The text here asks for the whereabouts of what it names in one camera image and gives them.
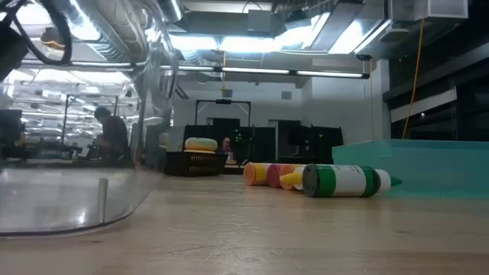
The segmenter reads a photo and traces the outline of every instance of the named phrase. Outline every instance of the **table surface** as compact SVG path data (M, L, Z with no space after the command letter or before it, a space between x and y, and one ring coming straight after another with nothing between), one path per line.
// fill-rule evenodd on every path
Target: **table surface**
M239 176L165 178L130 218L0 239L9 274L487 274L489 202L311 199Z

